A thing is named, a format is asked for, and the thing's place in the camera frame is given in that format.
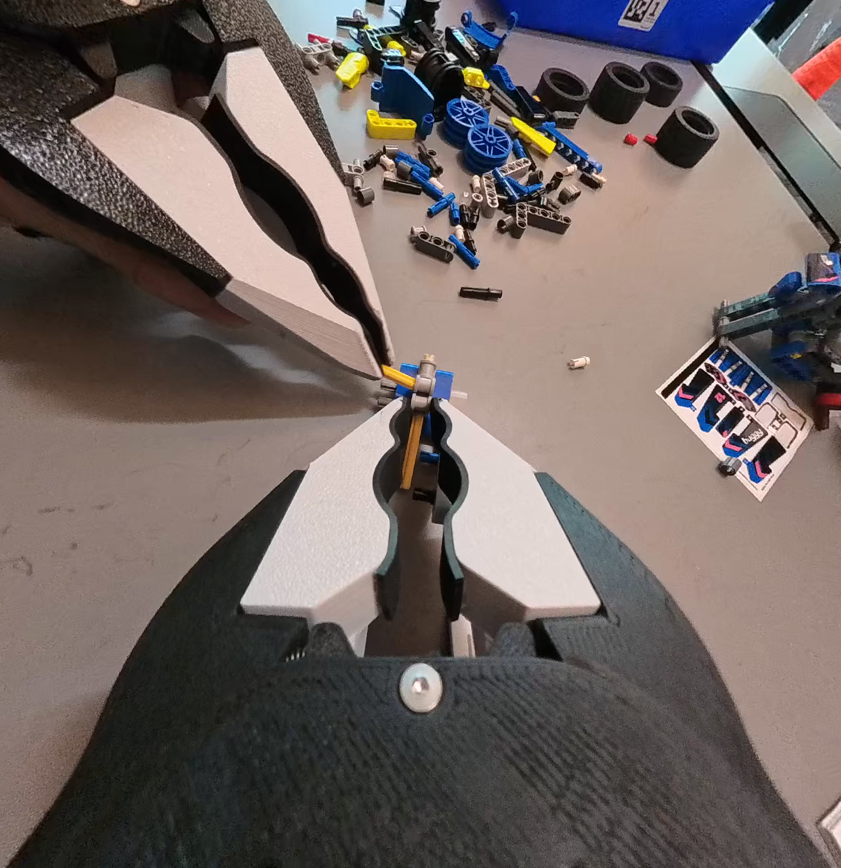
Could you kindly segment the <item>partly built lego vehicle chassis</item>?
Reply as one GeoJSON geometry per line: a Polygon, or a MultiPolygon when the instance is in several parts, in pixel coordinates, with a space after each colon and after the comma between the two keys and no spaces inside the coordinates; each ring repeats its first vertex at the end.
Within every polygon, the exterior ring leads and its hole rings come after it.
{"type": "Polygon", "coordinates": [[[814,426],[827,430],[831,414],[841,411],[841,240],[806,255],[802,271],[785,274],[767,292],[713,311],[720,346],[763,332],[775,368],[814,386],[814,426]]]}

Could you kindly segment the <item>pile of lego pieces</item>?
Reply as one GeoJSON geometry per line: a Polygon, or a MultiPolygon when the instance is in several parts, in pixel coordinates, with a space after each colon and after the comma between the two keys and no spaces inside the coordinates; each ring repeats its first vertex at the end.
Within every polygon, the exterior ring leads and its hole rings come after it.
{"type": "Polygon", "coordinates": [[[336,18],[349,42],[308,34],[296,50],[308,72],[329,68],[343,90],[370,85],[366,134],[383,145],[343,168],[357,203],[372,203],[367,176],[380,168],[384,190],[426,195],[429,220],[448,215],[444,235],[411,227],[411,246],[475,269],[482,219],[496,219],[495,230],[514,240],[530,226],[564,235],[571,225],[564,207],[606,179],[566,135],[580,114],[544,108],[499,63],[517,14],[498,30],[466,10],[457,25],[440,28],[439,6],[405,2],[386,26],[355,9],[336,18]]]}

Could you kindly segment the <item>person's left hand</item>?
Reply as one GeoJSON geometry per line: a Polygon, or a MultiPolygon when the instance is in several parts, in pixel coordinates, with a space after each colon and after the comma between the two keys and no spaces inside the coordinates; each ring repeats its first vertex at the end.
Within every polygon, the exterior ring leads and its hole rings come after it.
{"type": "Polygon", "coordinates": [[[174,266],[135,245],[98,233],[68,220],[42,203],[14,189],[0,176],[0,226],[52,238],[79,248],[112,266],[140,290],[204,320],[240,327],[247,321],[220,305],[174,266]]]}

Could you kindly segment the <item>small blue grey lego assembly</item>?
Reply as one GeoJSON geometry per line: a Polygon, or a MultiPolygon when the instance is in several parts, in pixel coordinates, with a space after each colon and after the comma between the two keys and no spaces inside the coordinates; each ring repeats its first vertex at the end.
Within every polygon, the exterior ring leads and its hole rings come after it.
{"type": "Polygon", "coordinates": [[[432,446],[433,401],[465,399],[468,394],[454,389],[454,374],[442,371],[431,354],[426,354],[416,365],[404,365],[400,369],[383,365],[382,372],[383,392],[404,398],[411,410],[401,478],[401,489],[409,491],[418,463],[438,461],[438,452],[432,446]]]}

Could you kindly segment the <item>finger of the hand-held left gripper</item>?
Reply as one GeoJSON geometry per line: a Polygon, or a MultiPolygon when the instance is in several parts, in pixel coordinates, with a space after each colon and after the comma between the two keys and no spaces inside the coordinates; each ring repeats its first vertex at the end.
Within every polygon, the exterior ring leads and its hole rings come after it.
{"type": "Polygon", "coordinates": [[[240,255],[249,274],[233,276],[219,301],[347,370],[379,373],[393,346],[341,174],[263,49],[227,54],[210,97],[205,128],[294,243],[290,251],[264,236],[240,255]]]}
{"type": "Polygon", "coordinates": [[[327,298],[311,266],[262,228],[202,127],[117,95],[72,125],[227,272],[219,304],[285,331],[345,370],[382,374],[360,322],[327,298]]]}

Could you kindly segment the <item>red ribbed object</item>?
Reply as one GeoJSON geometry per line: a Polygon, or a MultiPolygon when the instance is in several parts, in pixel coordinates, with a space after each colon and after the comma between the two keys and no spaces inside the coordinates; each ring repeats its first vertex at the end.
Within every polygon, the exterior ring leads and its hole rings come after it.
{"type": "Polygon", "coordinates": [[[841,36],[805,61],[792,78],[814,101],[824,96],[841,79],[841,36]]]}

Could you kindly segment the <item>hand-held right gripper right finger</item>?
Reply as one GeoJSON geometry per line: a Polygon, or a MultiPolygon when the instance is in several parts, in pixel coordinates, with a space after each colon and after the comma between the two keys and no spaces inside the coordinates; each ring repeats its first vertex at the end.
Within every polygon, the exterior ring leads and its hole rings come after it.
{"type": "Polygon", "coordinates": [[[476,656],[476,642],[505,624],[599,613],[599,594],[534,467],[446,400],[434,401],[430,430],[451,655],[476,656]]]}

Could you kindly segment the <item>lego sticker sheet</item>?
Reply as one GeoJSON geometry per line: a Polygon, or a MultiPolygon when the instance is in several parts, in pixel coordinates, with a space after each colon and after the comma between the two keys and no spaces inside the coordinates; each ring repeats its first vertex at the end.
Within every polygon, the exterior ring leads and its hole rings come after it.
{"type": "Polygon", "coordinates": [[[734,344],[712,340],[656,395],[717,461],[739,458],[735,478],[759,502],[814,430],[814,423],[734,344]]]}

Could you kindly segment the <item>open instruction booklet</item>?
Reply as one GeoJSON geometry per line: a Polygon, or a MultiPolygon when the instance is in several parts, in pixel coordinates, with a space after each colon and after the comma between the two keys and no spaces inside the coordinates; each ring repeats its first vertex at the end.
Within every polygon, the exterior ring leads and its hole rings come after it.
{"type": "Polygon", "coordinates": [[[818,829],[833,864],[841,867],[841,797],[820,820],[818,829]]]}

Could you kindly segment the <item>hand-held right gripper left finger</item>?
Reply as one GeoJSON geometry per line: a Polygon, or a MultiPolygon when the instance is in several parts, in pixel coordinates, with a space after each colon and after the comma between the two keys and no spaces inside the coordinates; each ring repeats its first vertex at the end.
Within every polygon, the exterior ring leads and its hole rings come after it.
{"type": "Polygon", "coordinates": [[[257,566],[243,613],[337,624],[364,656],[383,613],[376,573],[391,552],[395,520],[374,473],[397,445],[391,401],[310,463],[257,566]]]}

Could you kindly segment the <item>blue plastic bin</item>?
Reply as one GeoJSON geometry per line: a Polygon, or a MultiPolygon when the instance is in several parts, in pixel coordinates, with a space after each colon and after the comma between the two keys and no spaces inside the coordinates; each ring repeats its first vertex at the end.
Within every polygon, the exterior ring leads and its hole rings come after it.
{"type": "Polygon", "coordinates": [[[770,1],[503,1],[523,28],[678,60],[721,60],[770,1]]]}

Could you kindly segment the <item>black rubber lego tire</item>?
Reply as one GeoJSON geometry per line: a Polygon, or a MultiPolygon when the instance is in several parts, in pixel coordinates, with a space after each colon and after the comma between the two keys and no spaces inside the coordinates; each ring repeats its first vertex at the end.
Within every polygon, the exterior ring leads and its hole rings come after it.
{"type": "Polygon", "coordinates": [[[694,168],[716,144],[719,128],[692,107],[675,108],[657,132],[656,152],[678,168],[694,168]]]}
{"type": "Polygon", "coordinates": [[[534,96],[551,112],[581,114],[588,103],[590,91],[578,75],[550,67],[541,73],[534,96]]]}
{"type": "Polygon", "coordinates": [[[641,73],[648,82],[645,102],[654,107],[671,106],[684,87],[684,81],[679,73],[660,61],[647,61],[641,73]]]}
{"type": "Polygon", "coordinates": [[[588,107],[603,120],[625,125],[629,123],[650,92],[647,76],[621,61],[608,62],[595,81],[588,107]]]}

